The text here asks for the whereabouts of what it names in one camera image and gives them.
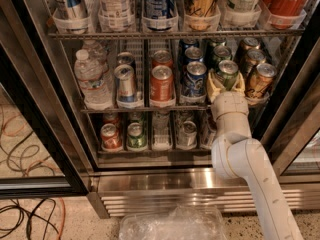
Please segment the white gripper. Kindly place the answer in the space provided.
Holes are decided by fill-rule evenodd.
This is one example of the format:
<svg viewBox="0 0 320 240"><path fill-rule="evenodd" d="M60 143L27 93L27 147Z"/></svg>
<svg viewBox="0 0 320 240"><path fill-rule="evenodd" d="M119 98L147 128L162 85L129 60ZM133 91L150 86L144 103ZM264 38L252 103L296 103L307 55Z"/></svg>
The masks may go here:
<svg viewBox="0 0 320 240"><path fill-rule="evenodd" d="M208 100L212 103L211 112L214 120L228 113L249 114L248 103L240 95L245 93L245 81L241 73L238 74L237 80L232 87L235 92L224 92L225 87L216 79L214 72L210 70L207 77L206 90Z"/></svg>

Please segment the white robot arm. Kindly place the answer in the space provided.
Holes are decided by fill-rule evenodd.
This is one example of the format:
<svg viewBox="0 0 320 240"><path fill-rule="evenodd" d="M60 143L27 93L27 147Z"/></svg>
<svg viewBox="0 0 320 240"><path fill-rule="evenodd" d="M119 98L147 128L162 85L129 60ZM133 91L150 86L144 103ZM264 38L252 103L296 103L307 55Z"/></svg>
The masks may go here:
<svg viewBox="0 0 320 240"><path fill-rule="evenodd" d="M243 77L228 91L210 72L206 88L217 126L211 148L216 175L246 181L265 240L303 240L268 155L251 135Z"/></svg>

